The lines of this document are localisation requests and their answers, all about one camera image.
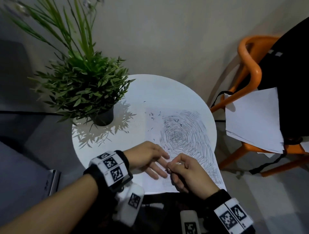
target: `white round table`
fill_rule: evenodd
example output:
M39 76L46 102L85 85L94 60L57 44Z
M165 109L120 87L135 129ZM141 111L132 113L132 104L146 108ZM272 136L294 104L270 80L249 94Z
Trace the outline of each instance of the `white round table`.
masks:
M92 158L108 150L126 150L145 141L146 108L168 108L198 111L205 125L212 151L217 142L217 130L208 106L193 90L178 81L156 75L130 75L136 79L128 92L114 106L114 120L104 127L85 123L85 119L72 125L72 142L76 155L87 168ZM142 175L133 181L142 186Z

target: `white wall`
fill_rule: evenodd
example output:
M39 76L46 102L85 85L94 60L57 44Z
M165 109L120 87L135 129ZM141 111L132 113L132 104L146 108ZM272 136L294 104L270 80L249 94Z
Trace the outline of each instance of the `white wall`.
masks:
M253 34L283 34L309 16L309 1L105 0L97 10L97 50L126 59L130 74L178 80L209 103L211 91L226 90L231 83L232 74L213 90L239 41ZM24 43L34 70L44 69L53 57L47 45L12 24L0 27L0 37Z

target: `orange chair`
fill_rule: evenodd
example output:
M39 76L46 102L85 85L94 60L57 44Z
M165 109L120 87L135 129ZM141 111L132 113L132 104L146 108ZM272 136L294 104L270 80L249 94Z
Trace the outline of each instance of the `orange chair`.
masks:
M244 38L240 42L238 46L238 54L244 66L235 84L229 91L235 92L239 84L249 73L251 74L250 82L246 87L244 87L243 89L239 90L238 92L234 93L233 95L229 96L226 99L224 98L224 95L222 95L220 103L218 103L217 105L213 106L210 109L212 113L219 109L224 109L226 105L252 92L259 86L262 79L262 71L258 63L262 60L262 58L267 54L267 52L270 50L270 48L278 39L279 37L273 37L273 36L251 36ZM303 150L300 144L285 145L285 149L288 154L302 154L302 155L309 154ZM219 169L225 168L232 162L244 156L249 151L271 153L269 151L242 142L242 146L239 149L237 149L227 159L225 159L223 162L219 164ZM305 163L309 163L309 156L304 156L299 160L262 172L261 175L263 177L266 177L269 175L273 175L282 171L286 171L301 166L302 164Z

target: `potted plant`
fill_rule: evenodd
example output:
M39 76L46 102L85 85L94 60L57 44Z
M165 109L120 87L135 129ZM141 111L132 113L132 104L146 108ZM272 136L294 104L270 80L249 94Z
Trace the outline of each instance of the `potted plant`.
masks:
M133 81L127 80L128 69L121 66L124 60L120 57L104 57L101 52L94 50L91 30L98 2L92 5L84 1L82 5L78 0L72 3L68 0L70 15L64 6L58 8L54 0L37 0L34 7L22 2L16 3L20 11L32 17L59 40L67 52L56 48L23 19L8 14L22 30L57 51L55 54L58 60L46 66L50 72L37 71L35 75L41 79L29 79L40 83L41 87L50 92L50 101L45 103L63 115L59 122L86 118L86 122L93 120L99 126L110 124L114 105Z

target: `hand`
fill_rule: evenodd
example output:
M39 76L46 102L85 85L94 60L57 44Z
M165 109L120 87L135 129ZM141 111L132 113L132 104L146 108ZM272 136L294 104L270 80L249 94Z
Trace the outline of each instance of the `hand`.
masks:
M125 150L123 153L129 161L130 169L141 168L155 180L159 179L156 173L163 178L167 178L166 172L155 163L157 161L161 166L166 168L167 162L163 158L170 158L159 145L145 141L131 149Z
M169 162L167 167L172 172L171 178L174 183L187 193L189 188L199 198L206 199L220 190L195 158L181 153ZM184 186L177 174L184 178L188 188Z

